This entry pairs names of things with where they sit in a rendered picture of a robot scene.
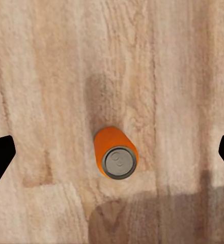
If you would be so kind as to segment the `can of soda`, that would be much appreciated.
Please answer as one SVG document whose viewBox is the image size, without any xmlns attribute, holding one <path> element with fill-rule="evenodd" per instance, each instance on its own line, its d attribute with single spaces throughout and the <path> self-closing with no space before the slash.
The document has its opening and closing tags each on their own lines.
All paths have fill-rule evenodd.
<svg viewBox="0 0 224 244">
<path fill-rule="evenodd" d="M 104 128 L 97 133 L 94 151 L 99 171 L 112 180 L 129 178 L 139 162 L 134 144 L 120 129 L 114 127 Z"/>
</svg>

